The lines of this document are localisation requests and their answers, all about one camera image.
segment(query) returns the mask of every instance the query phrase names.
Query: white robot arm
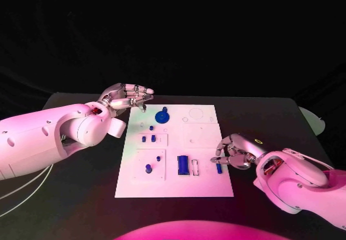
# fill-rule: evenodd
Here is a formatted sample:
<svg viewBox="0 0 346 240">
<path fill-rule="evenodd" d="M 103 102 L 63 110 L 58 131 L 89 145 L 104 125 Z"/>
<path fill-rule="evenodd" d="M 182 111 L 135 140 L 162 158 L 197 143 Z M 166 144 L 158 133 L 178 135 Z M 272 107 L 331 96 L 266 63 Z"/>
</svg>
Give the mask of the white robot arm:
<svg viewBox="0 0 346 240">
<path fill-rule="evenodd" d="M 309 210 L 346 230 L 346 171 L 286 148 L 272 151 L 263 141 L 234 133 L 221 141 L 217 156 L 227 147 L 230 157 L 214 157 L 217 164 L 246 170 L 256 163 L 254 185 L 272 202 L 290 214 Z M 309 161 L 322 164 L 322 171 Z"/>
<path fill-rule="evenodd" d="M 130 107 L 146 112 L 155 91 L 117 83 L 99 101 L 32 112 L 0 121 L 0 180 L 27 175 L 96 146 L 107 133 L 120 138 L 127 124 L 116 117 Z"/>
</svg>

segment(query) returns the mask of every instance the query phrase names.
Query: white board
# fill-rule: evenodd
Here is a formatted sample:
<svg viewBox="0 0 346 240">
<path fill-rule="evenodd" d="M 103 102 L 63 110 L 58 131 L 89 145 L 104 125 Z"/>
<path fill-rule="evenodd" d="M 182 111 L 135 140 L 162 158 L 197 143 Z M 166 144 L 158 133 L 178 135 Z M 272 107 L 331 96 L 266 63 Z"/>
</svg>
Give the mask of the white board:
<svg viewBox="0 0 346 240">
<path fill-rule="evenodd" d="M 163 107 L 168 107 L 169 121 L 161 124 L 156 113 Z M 218 174 L 217 164 L 211 162 L 221 140 L 214 105 L 149 104 L 146 113 L 132 108 L 116 198 L 234 197 L 228 166 L 223 166 Z M 182 155 L 188 156 L 189 175 L 179 175 L 178 156 Z M 192 160 L 198 160 L 198 175 L 194 175 Z M 148 164 L 152 173 L 146 172 Z"/>
</svg>

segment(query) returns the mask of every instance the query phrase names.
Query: black background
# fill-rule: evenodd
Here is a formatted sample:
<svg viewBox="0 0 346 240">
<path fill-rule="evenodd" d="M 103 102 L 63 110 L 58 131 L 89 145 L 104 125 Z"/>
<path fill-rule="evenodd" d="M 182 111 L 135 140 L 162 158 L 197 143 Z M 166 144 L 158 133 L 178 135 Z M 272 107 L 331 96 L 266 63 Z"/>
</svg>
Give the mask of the black background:
<svg viewBox="0 0 346 240">
<path fill-rule="evenodd" d="M 342 14 L 303 6 L 12 1 L 0 118 L 41 110 L 55 92 L 99 94 L 114 83 L 158 95 L 293 98 L 326 121 L 319 140 L 344 169 L 345 31 Z"/>
</svg>

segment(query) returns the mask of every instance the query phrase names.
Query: table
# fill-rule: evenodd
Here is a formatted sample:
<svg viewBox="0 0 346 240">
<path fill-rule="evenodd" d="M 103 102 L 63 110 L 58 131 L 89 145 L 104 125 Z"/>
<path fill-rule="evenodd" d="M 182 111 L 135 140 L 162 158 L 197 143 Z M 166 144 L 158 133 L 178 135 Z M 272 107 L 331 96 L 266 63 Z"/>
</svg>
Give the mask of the table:
<svg viewBox="0 0 346 240">
<path fill-rule="evenodd" d="M 97 100 L 99 94 L 55 93 L 45 109 Z M 289 98 L 156 96 L 149 104 L 215 105 L 223 137 L 247 133 L 332 164 L 296 102 Z M 119 117 L 129 121 L 130 111 Z M 346 232 L 309 211 L 280 210 L 254 186 L 256 166 L 228 167 L 236 197 L 114 198 L 126 134 L 54 165 L 27 203 L 0 218 L 0 239 L 112 240 L 178 220 L 240 224 L 290 239 L 345 239 Z"/>
</svg>

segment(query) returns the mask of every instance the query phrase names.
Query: robotic hand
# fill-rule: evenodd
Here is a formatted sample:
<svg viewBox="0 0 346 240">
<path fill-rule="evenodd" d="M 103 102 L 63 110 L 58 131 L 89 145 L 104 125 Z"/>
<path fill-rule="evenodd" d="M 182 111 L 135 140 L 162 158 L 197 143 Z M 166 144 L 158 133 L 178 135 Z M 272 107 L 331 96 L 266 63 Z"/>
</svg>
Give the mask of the robotic hand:
<svg viewBox="0 0 346 240">
<path fill-rule="evenodd" d="M 99 101 L 32 112 L 0 121 L 0 180 L 44 169 L 77 151 L 96 146 L 107 133 L 120 138 L 127 124 L 117 117 L 127 108 L 146 112 L 155 91 L 117 83 Z"/>
<path fill-rule="evenodd" d="M 217 156 L 225 147 L 230 157 L 214 157 L 211 161 L 241 170 L 256 164 L 254 185 L 282 210 L 290 214 L 309 210 L 346 230 L 346 171 L 289 148 L 272 151 L 259 139 L 238 133 L 223 139 Z M 311 161 L 329 170 L 322 171 Z"/>
</svg>

